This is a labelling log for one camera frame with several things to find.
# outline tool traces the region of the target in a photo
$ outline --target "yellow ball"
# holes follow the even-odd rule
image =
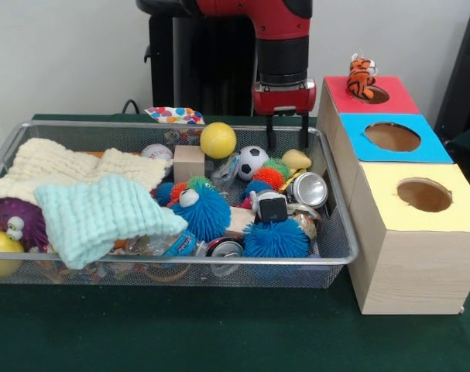
[[[0,252],[23,253],[24,249],[20,243],[10,240],[5,232],[0,231]],[[19,269],[21,263],[20,260],[0,260],[0,277],[8,277]]]
[[[202,131],[201,149],[213,159],[228,157],[235,147],[235,131],[228,124],[213,122]]]

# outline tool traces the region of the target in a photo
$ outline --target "orange tiger toy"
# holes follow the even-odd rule
[[[371,100],[374,98],[374,91],[367,88],[376,82],[374,76],[377,75],[376,63],[373,60],[359,58],[358,54],[352,56],[350,64],[350,75],[347,80],[348,90],[361,99]]]

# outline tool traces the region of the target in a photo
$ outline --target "knitted blanket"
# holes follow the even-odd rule
[[[30,139],[20,146],[13,166],[0,178],[0,198],[18,198],[38,205],[34,191],[44,184],[72,185],[96,182],[108,174],[120,174],[153,190],[164,178],[171,163],[122,153],[104,152],[101,159],[75,153],[48,139]]]
[[[116,174],[93,184],[40,186],[35,197],[49,242],[70,269],[99,260],[118,239],[172,236],[188,227],[140,184]]]

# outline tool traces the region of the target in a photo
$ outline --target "metal mesh basket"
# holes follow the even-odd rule
[[[266,131],[261,126],[233,126],[237,148],[258,145],[266,148]],[[277,148],[271,157],[281,157],[297,148],[299,129],[276,127]],[[328,203],[319,211],[323,221],[310,253],[321,258],[269,259],[222,257],[113,256],[92,263],[83,270],[68,270],[57,254],[0,253],[0,260],[17,260],[19,269],[1,284],[117,284],[214,287],[327,288],[345,264],[357,256],[358,244],[345,207],[331,151],[324,135],[309,129],[313,172],[322,174],[329,186]],[[116,148],[139,152],[151,143],[173,149],[177,144],[199,144],[199,132],[192,126],[110,122],[32,121],[15,129],[0,150],[0,176],[12,166],[17,149],[31,138],[54,140],[73,151],[104,151]],[[217,161],[206,159],[207,176]],[[240,202],[246,183],[237,179],[230,189],[231,205]],[[221,271],[227,276],[220,276]]]

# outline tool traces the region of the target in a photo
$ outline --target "plastic bottle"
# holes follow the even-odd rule
[[[126,242],[128,253],[165,257],[205,256],[207,248],[206,242],[198,242],[188,230],[174,236],[142,236]]]

